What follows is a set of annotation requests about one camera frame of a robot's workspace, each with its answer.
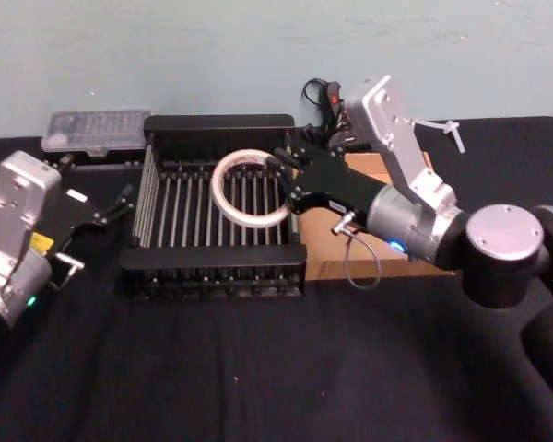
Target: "black tablecloth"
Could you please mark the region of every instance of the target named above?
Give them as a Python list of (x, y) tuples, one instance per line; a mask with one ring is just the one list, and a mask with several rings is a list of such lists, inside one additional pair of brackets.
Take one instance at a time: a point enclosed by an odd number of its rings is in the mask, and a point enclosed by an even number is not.
[[(553, 204), (553, 119), (463, 121), (467, 153), (418, 128), (460, 206)], [(0, 160), (38, 139), (0, 140)], [(105, 204), (138, 173), (73, 174)], [(553, 440), (553, 394), (519, 332), (550, 302), (482, 309), (457, 278), (374, 293), (139, 304), (115, 289), (118, 236), (75, 247), (88, 268), (43, 295), (0, 359), (3, 440)]]

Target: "circular cap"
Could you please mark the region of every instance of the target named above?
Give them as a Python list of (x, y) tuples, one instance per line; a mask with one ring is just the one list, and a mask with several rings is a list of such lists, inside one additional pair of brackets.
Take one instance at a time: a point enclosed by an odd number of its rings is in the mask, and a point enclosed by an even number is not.
[(543, 243), (541, 224), (515, 205), (495, 204), (478, 210), (469, 218), (466, 232), (477, 250), (500, 261), (528, 258)]

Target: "clear plastic box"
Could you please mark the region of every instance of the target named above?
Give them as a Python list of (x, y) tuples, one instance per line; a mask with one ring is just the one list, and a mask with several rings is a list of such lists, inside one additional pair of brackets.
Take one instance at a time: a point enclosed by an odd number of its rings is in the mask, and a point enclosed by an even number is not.
[(60, 111), (51, 119), (41, 139), (44, 152), (86, 152), (106, 157), (112, 150), (146, 146), (144, 119), (149, 110)]

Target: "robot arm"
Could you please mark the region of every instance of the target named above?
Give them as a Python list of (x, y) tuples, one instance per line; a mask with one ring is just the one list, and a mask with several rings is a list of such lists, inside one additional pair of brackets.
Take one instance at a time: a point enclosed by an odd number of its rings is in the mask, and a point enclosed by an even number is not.
[[(64, 253), (76, 235), (105, 230), (132, 210), (126, 200), (130, 186), (108, 211), (63, 189), (61, 173), (71, 161), (63, 157), (56, 169), (18, 151), (0, 163), (0, 332), (14, 327), (52, 277), (60, 280), (53, 283), (59, 289), (84, 268)], [(67, 266), (63, 279), (54, 275), (55, 261)]]
[[(553, 207), (531, 213), (495, 204), (471, 215), (461, 211), (453, 189), (426, 166), (413, 121), (389, 76), (362, 85), (344, 102), (343, 112), (349, 130), (334, 135), (327, 148), (277, 149), (266, 161), (293, 213), (325, 207), (341, 215), (334, 234), (349, 235), (351, 225), (402, 244), (410, 257), (462, 269), (465, 293), (487, 308), (517, 304), (536, 276), (553, 293)], [(349, 169), (346, 140), (380, 153), (393, 184)], [(529, 359), (553, 390), (553, 305), (522, 337)]]

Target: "cardboard box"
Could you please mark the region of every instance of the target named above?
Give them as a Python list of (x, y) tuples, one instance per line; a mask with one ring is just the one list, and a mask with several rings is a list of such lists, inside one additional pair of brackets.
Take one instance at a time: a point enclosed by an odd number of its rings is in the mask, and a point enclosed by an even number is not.
[[(428, 154), (423, 155), (431, 167)], [(354, 170), (380, 181), (391, 181), (379, 154), (348, 154), (346, 161)], [(346, 279), (343, 260), (347, 237), (336, 237), (330, 232), (339, 220), (339, 215), (323, 208), (312, 209), (300, 217), (301, 240), (307, 246), (307, 281)], [(409, 262), (403, 253), (371, 235), (361, 233), (359, 236), (372, 245), (379, 255), (383, 277), (451, 274), (422, 261)], [(372, 256), (359, 242), (352, 242), (348, 260), (350, 275), (353, 278), (374, 276)]]

